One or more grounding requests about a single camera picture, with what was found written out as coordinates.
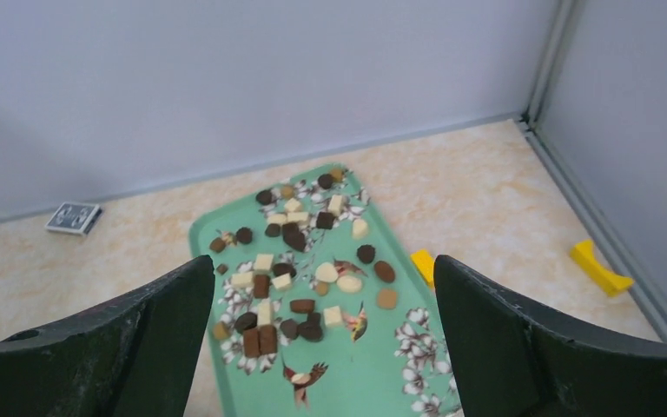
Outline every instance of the cookie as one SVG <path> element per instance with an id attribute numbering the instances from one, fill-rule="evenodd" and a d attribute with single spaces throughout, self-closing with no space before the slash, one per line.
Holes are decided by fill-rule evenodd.
<path id="1" fill-rule="evenodd" d="M 280 323 L 280 331 L 285 337 L 294 341 L 298 338 L 298 322 L 293 319 L 284 320 Z"/>
<path id="2" fill-rule="evenodd" d="M 252 287 L 252 296 L 254 298 L 268 298 L 269 297 L 269 276 L 258 274 L 254 276 L 254 286 Z"/>
<path id="3" fill-rule="evenodd" d="M 372 263 L 374 261 L 374 255 L 376 251 L 372 245 L 361 245 L 357 249 L 357 258 L 359 258 L 362 263 Z"/>
<path id="4" fill-rule="evenodd" d="M 334 185 L 334 178 L 331 174 L 321 175 L 318 177 L 318 185 L 320 185 L 322 189 L 331 189 Z"/>
<path id="5" fill-rule="evenodd" d="M 328 213 L 327 211 L 321 211 L 318 214 L 318 217 L 315 218 L 315 227 L 331 230 L 334 228 L 334 222 L 336 222 L 335 215 Z"/>
<path id="6" fill-rule="evenodd" d="M 218 341 L 225 341 L 231 337 L 231 334 L 228 332 L 228 327 L 226 327 L 226 323 L 223 321 L 219 321 L 214 325 L 214 330 L 212 333 L 214 334 L 215 339 Z"/>
<path id="7" fill-rule="evenodd" d="M 385 261 L 377 261 L 374 264 L 374 273 L 384 282 L 395 281 L 395 270 Z"/>
<path id="8" fill-rule="evenodd" d="M 290 265 L 289 263 L 285 262 L 280 262 L 280 263 L 275 263 L 272 266 L 272 273 L 274 274 L 274 276 L 290 274 L 290 277 L 294 278 L 295 275 L 297 274 L 297 271 L 295 271 L 293 265 Z"/>
<path id="9" fill-rule="evenodd" d="M 257 314 L 247 311 L 246 313 L 239 316 L 234 322 L 234 330 L 236 332 L 243 334 L 245 330 L 250 328 L 257 327 Z"/>
<path id="10" fill-rule="evenodd" d="M 282 227 L 277 223 L 268 224 L 265 229 L 265 236 L 267 237 L 277 237 L 280 235 Z"/>
<path id="11" fill-rule="evenodd" d="M 330 171 L 328 171 L 328 174 L 333 178 L 335 182 L 342 182 L 344 181 L 344 170 L 341 168 L 331 168 Z"/>
<path id="12" fill-rule="evenodd" d="M 282 235 L 282 240 L 292 249 L 298 252 L 305 252 L 306 250 L 306 236 L 302 232 L 288 233 Z"/>
<path id="13" fill-rule="evenodd" d="M 226 248 L 226 243 L 223 241 L 223 239 L 217 237 L 213 241 L 211 241 L 211 244 L 208 245 L 208 248 L 219 254 L 223 252 L 223 249 Z"/>
<path id="14" fill-rule="evenodd" d="M 318 282 L 315 284 L 315 293 L 321 297 L 328 294 L 328 289 L 331 286 L 328 285 L 328 282 Z"/>
<path id="15" fill-rule="evenodd" d="M 385 310 L 392 310 L 398 304 L 398 292 L 394 289 L 383 288 L 377 293 L 377 306 Z"/>
<path id="16" fill-rule="evenodd" d="M 315 300 L 292 300 L 290 311 L 293 313 L 312 313 L 315 310 Z"/>
<path id="17" fill-rule="evenodd" d="M 259 358 L 261 356 L 259 330 L 257 330 L 257 328 L 244 330 L 242 337 L 244 340 L 244 356 L 247 356 L 248 358 Z"/>
<path id="18" fill-rule="evenodd" d="M 274 201 L 274 195 L 272 195 L 272 191 L 268 189 L 263 189 L 259 193 L 257 193 L 257 196 L 254 198 L 259 204 L 263 206 L 267 206 L 268 204 L 272 204 Z"/>
<path id="19" fill-rule="evenodd" d="M 280 196 L 285 200 L 295 197 L 295 188 L 290 184 L 285 184 L 280 188 Z"/>
<path id="20" fill-rule="evenodd" d="M 252 242 L 252 229 L 240 228 L 236 231 L 236 241 L 242 245 L 248 245 Z"/>

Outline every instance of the white wall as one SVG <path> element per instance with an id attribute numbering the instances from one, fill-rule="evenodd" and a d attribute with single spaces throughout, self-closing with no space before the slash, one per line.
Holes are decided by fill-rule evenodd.
<path id="1" fill-rule="evenodd" d="M 543 131 L 667 296 L 667 1 L 587 2 Z"/>
<path id="2" fill-rule="evenodd" d="M 555 0 L 0 0 L 0 218 L 520 111 Z"/>

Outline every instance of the yellow block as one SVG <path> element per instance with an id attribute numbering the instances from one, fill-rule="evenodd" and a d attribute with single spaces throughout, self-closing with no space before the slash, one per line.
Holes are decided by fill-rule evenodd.
<path id="1" fill-rule="evenodd" d="M 420 272 L 423 281 L 428 284 L 428 287 L 433 288 L 433 264 L 435 260 L 431 254 L 427 250 L 421 249 L 410 255 L 410 260 L 413 261 L 413 264 Z"/>
<path id="2" fill-rule="evenodd" d="M 617 275 L 599 263 L 594 256 L 594 242 L 591 240 L 578 243 L 569 256 L 610 297 L 622 293 L 634 283 L 632 278 Z"/>

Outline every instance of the teal tray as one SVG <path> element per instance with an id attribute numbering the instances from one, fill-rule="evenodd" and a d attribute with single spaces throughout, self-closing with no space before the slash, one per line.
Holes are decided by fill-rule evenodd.
<path id="1" fill-rule="evenodd" d="M 321 189 L 316 179 L 334 166 L 344 169 L 345 178 L 332 189 Z M 282 238 L 264 235 L 266 216 L 282 212 L 284 200 L 260 206 L 254 195 L 248 195 L 211 211 L 193 223 L 189 240 L 193 256 L 209 254 L 214 265 L 226 264 L 229 271 L 216 276 L 215 300 L 208 324 L 208 340 L 214 361 L 218 392 L 227 417 L 271 416 L 451 416 L 460 409 L 459 395 L 453 379 L 443 329 L 435 297 L 420 278 L 410 257 L 400 246 L 384 217 L 370 201 L 366 189 L 351 170 L 340 164 L 328 164 L 291 178 L 298 200 L 312 214 L 323 210 L 331 195 L 348 198 L 347 205 L 331 230 L 303 229 L 307 237 L 305 253 L 294 252 Z M 270 184 L 273 191 L 280 184 Z M 362 240 L 351 238 L 352 220 L 361 217 L 370 233 Z M 254 231 L 249 245 L 227 247 L 220 254 L 208 249 L 214 238 L 228 238 L 238 228 Z M 395 269 L 397 279 L 385 284 L 374 274 L 373 263 L 364 265 L 356 257 L 362 244 L 376 247 L 376 260 L 387 261 Z M 298 321 L 303 314 L 294 314 L 288 303 L 297 298 L 313 298 L 316 310 L 340 306 L 356 316 L 364 305 L 368 326 L 363 336 L 352 342 L 345 327 L 324 328 L 324 339 L 312 343 L 301 339 L 288 340 L 278 332 L 278 354 L 247 359 L 241 348 L 241 337 L 217 341 L 211 328 L 218 321 L 232 324 L 236 317 L 255 311 L 258 300 L 250 290 L 229 285 L 232 273 L 248 271 L 257 254 L 275 254 L 275 262 L 292 262 L 297 269 L 294 286 L 286 292 L 270 290 L 274 303 L 275 325 L 287 318 Z M 342 293 L 335 284 L 328 295 L 318 296 L 313 288 L 314 271 L 324 261 L 346 261 L 360 268 L 364 288 L 357 294 Z M 376 305 L 381 288 L 399 293 L 398 305 L 383 310 Z M 325 373 L 305 388 L 307 404 L 294 398 L 294 388 L 285 372 Z"/>

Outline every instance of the beige surface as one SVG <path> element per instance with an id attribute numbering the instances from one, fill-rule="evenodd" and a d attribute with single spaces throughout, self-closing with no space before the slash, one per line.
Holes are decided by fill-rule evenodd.
<path id="1" fill-rule="evenodd" d="M 567 256 L 586 231 L 511 121 L 109 202 L 86 239 L 46 233 L 48 216 L 0 224 L 0 339 L 153 280 L 188 260 L 198 216 L 330 161 L 356 171 L 406 249 L 452 255 L 580 319 L 657 340 L 629 295 L 608 299 Z M 221 415 L 217 401 L 204 344 L 186 415 Z"/>

